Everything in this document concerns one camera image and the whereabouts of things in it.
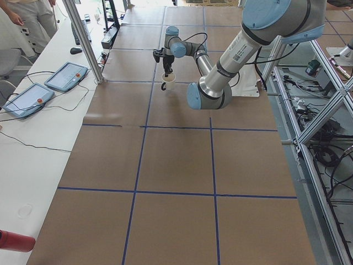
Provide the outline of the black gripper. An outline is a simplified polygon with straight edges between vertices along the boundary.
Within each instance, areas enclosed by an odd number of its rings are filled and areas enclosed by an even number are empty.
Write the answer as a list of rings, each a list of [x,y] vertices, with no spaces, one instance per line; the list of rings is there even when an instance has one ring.
[[[172,64],[174,62],[174,56],[173,55],[164,55],[163,56],[163,68],[165,70],[164,76],[168,77],[169,74],[173,72],[172,69]]]

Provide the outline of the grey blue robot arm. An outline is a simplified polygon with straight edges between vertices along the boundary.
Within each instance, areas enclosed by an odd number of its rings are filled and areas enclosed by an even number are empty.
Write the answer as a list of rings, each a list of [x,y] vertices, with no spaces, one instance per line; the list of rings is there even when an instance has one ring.
[[[187,90],[192,109],[222,109],[232,100],[229,82],[257,52],[277,36],[285,44],[319,38],[324,30],[326,1],[246,1],[241,30],[215,65],[202,44],[183,41],[175,26],[167,27],[164,47],[153,51],[163,61],[165,74],[172,72],[175,58],[191,56],[201,72],[197,83]]]

